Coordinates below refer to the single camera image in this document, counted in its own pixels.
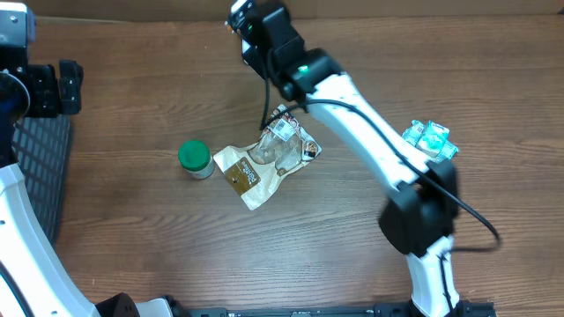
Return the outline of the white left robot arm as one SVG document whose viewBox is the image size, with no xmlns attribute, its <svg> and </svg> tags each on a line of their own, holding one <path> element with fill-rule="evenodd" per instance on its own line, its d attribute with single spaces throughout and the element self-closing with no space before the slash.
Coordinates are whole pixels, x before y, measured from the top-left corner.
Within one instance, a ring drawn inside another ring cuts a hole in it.
<svg viewBox="0 0 564 317">
<path fill-rule="evenodd" d="M 15 124 L 31 116 L 77 114 L 84 71 L 29 64 L 35 16 L 23 3 L 1 4 L 1 314 L 3 316 L 175 317 L 167 297 L 136 303 L 126 293 L 94 304 L 71 281 L 33 211 L 18 157 Z"/>
</svg>

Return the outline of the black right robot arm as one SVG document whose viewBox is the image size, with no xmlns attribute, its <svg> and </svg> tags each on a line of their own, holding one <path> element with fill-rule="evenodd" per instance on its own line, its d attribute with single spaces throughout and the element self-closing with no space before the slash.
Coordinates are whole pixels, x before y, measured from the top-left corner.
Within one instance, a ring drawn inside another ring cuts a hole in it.
<svg viewBox="0 0 564 317">
<path fill-rule="evenodd" d="M 449 255 L 458 214 L 455 167 L 407 143 L 324 49 L 308 49 L 282 2 L 236 1 L 226 25 L 241 37 L 244 61 L 338 135 L 381 183 L 388 201 L 378 224 L 406 257 L 412 313 L 458 316 Z"/>
</svg>

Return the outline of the teal wet wipes pack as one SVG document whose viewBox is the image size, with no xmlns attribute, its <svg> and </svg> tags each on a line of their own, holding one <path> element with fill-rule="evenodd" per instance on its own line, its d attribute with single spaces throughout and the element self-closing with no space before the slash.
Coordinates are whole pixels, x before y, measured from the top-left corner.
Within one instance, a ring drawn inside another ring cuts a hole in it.
<svg viewBox="0 0 564 317">
<path fill-rule="evenodd" d="M 420 121 L 417 121 L 417 120 L 413 120 L 411 127 L 408 128 L 402 134 L 402 138 L 407 143 L 411 144 L 416 149 L 418 149 L 416 147 L 416 143 L 418 142 L 418 140 L 421 136 L 421 133 L 422 133 L 422 131 L 425 128 L 426 125 L 427 125 L 427 123 L 423 123 L 423 122 L 420 122 Z M 448 141 L 443 146 L 442 151 L 435 158 L 431 158 L 431 157 L 430 158 L 435 163 L 441 163 L 443 160 L 453 159 L 457 155 L 458 152 L 459 152 L 458 148 L 453 143 L 451 143 L 448 139 Z"/>
</svg>

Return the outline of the dried mushroom pouch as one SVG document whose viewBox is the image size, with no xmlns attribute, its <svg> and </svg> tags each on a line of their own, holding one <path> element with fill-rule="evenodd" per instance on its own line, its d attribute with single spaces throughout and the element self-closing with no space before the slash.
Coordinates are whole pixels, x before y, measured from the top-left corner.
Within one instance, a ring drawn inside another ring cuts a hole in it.
<svg viewBox="0 0 564 317">
<path fill-rule="evenodd" d="M 289 113 L 265 128 L 247 147 L 227 146 L 213 156 L 226 181 L 250 210 L 267 202 L 288 175 L 316 159 L 319 143 Z"/>
</svg>

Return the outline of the green lid jar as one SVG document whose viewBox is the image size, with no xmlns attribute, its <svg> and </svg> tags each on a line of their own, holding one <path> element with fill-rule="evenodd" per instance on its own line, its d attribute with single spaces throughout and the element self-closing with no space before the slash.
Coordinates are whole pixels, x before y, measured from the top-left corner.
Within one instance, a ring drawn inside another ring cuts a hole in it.
<svg viewBox="0 0 564 317">
<path fill-rule="evenodd" d="M 196 180 L 210 177 L 215 169 L 211 152 L 205 143 L 199 140 L 185 142 L 178 151 L 178 160 L 182 168 Z"/>
</svg>

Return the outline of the green Kleenex tissue pack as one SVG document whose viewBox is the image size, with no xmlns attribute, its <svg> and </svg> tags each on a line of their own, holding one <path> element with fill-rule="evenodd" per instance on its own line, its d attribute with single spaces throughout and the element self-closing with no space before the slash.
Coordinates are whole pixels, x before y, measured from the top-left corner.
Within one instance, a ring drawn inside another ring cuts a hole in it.
<svg viewBox="0 0 564 317">
<path fill-rule="evenodd" d="M 423 129 L 416 147 L 431 158 L 435 158 L 448 141 L 450 129 L 429 121 Z"/>
</svg>

